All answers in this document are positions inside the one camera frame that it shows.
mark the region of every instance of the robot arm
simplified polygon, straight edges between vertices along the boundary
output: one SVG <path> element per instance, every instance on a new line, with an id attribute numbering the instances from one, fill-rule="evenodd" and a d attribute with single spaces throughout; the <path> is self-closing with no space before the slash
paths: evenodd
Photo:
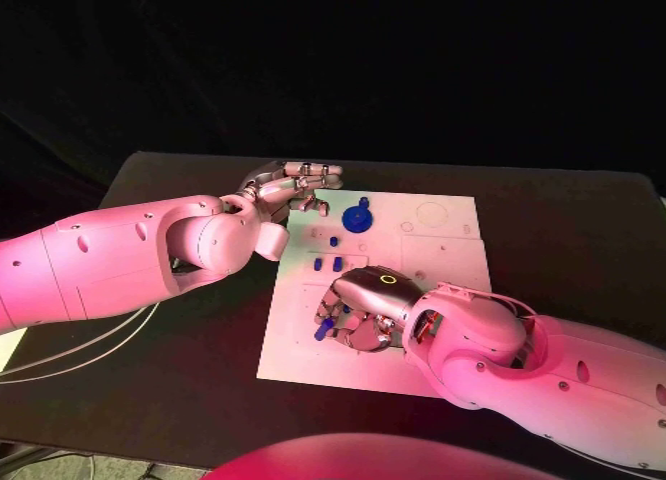
<path id="1" fill-rule="evenodd" d="M 344 304 L 352 328 L 336 328 Z M 407 360 L 455 405 L 498 411 L 612 463 L 666 471 L 666 352 L 532 311 L 519 318 L 515 304 L 447 283 L 423 292 L 401 273 L 365 267 L 333 282 L 318 334 L 380 351 L 400 333 Z"/>
<path id="2" fill-rule="evenodd" d="M 87 212 L 0 242 L 0 334 L 133 311 L 225 278 L 254 252 L 279 260 L 289 234 L 277 222 L 290 208 L 328 214 L 315 189 L 341 188 L 341 174 L 271 163 L 235 195 Z"/>

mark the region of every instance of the pink object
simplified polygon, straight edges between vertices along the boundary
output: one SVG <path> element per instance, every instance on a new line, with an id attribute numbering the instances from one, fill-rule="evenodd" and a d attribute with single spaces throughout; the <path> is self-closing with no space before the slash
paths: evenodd
<path id="1" fill-rule="evenodd" d="M 284 228 L 238 195 L 75 215 L 0 242 L 0 333 L 127 313 L 225 278 L 256 250 L 277 260 L 286 243 Z M 199 269 L 173 273 L 171 255 Z"/>
<path id="2" fill-rule="evenodd" d="M 336 433 L 277 443 L 220 467 L 207 480 L 555 480 L 483 453 L 429 440 Z"/>
<path id="3" fill-rule="evenodd" d="M 414 325 L 427 310 L 446 323 L 418 343 Z M 410 361 L 455 405 L 495 410 L 612 463 L 666 470 L 665 351 L 544 315 L 529 317 L 527 337 L 506 308 L 447 284 L 424 295 L 410 319 Z M 525 368 L 512 368 L 519 349 Z"/>

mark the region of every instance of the robotic hand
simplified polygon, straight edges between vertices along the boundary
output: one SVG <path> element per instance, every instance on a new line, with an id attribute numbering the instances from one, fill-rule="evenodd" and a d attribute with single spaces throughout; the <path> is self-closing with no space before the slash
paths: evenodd
<path id="1" fill-rule="evenodd" d="M 502 295 L 449 283 L 423 292 L 384 267 L 336 279 L 315 320 L 318 339 L 365 352 L 401 334 L 407 360 L 459 407 L 495 410 L 587 456 L 666 470 L 665 351 Z"/>
<path id="2" fill-rule="evenodd" d="M 75 215 L 0 242 L 0 334 L 130 312 L 235 273 L 258 252 L 279 260 L 289 210 L 328 204 L 342 168 L 270 163 L 235 195 L 194 196 Z"/>

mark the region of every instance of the black curtain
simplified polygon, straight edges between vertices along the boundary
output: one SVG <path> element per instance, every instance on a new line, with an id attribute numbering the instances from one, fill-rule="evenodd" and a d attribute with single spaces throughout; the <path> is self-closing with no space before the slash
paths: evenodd
<path id="1" fill-rule="evenodd" d="M 636 171 L 666 196 L 666 11 L 468 5 L 0 0 L 0 238 L 96 208 L 137 150 Z"/>

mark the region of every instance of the hole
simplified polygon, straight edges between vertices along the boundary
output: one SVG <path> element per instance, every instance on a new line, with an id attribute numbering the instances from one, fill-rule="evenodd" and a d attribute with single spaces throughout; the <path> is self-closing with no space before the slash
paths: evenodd
<path id="1" fill-rule="evenodd" d="M 666 407 L 666 387 L 662 383 L 658 384 L 655 389 L 655 396 L 658 397 L 658 403 Z"/>
<path id="2" fill-rule="evenodd" d="M 149 229 L 146 228 L 145 223 L 137 223 L 136 224 L 136 234 L 139 235 L 139 238 L 145 242 L 146 238 L 149 237 Z"/>
<path id="3" fill-rule="evenodd" d="M 576 374 L 579 375 L 579 380 L 583 383 L 589 383 L 590 370 L 589 370 L 589 366 L 586 365 L 586 362 L 583 360 L 579 362 L 579 367 L 576 368 Z"/>
<path id="4" fill-rule="evenodd" d="M 90 241 L 88 241 L 88 237 L 87 237 L 85 235 L 81 235 L 81 236 L 78 237 L 78 248 L 81 249 L 81 251 L 83 251 L 84 253 L 88 253 L 88 245 L 90 245 L 88 242 L 90 242 Z"/>

